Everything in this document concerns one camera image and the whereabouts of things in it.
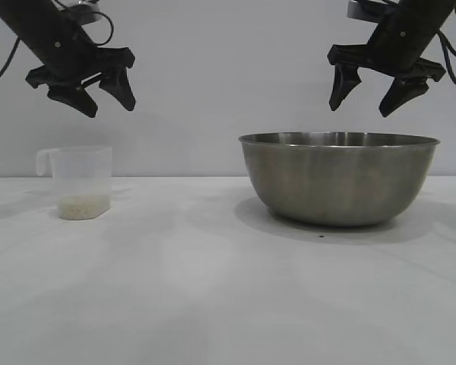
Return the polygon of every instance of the white backdrop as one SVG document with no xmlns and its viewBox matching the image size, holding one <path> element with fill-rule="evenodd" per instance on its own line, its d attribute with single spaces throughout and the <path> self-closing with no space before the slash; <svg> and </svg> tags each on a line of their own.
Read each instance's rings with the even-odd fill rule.
<svg viewBox="0 0 456 365">
<path fill-rule="evenodd" d="M 375 25 L 346 19 L 347 0 L 101 0 L 116 23 L 110 46 L 137 56 L 129 77 L 133 113 L 90 89 L 96 119 L 24 81 L 40 65 L 24 46 L 0 81 L 0 176 L 33 176 L 37 150 L 109 144 L 123 176 L 245 173 L 237 137 L 252 132 L 345 130 L 428 135 L 442 140 L 434 174 L 456 174 L 456 89 L 448 77 L 383 119 L 391 79 L 361 71 L 363 83 L 329 110 L 333 43 L 365 43 Z M 88 31 L 107 34 L 105 21 Z M 445 32 L 456 44 L 456 20 Z M 0 21 L 0 68 L 13 33 Z M 435 41 L 426 56 L 442 61 Z"/>
</svg>

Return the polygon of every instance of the plastic measuring cup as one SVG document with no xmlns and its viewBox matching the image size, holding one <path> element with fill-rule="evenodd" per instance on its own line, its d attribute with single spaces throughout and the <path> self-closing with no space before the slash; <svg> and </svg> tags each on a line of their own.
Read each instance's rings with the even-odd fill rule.
<svg viewBox="0 0 456 365">
<path fill-rule="evenodd" d="M 112 148 L 67 147 L 37 152 L 37 175 L 46 173 L 50 156 L 59 217 L 93 219 L 110 209 Z"/>
</svg>

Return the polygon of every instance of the table surface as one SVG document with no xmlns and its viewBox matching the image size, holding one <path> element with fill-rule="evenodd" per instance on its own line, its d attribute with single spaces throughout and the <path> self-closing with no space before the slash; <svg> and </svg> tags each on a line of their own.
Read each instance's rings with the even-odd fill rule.
<svg viewBox="0 0 456 365">
<path fill-rule="evenodd" d="M 115 179 L 93 221 L 0 179 L 0 365 L 455 365 L 456 177 L 366 229 L 246 178 Z"/>
</svg>

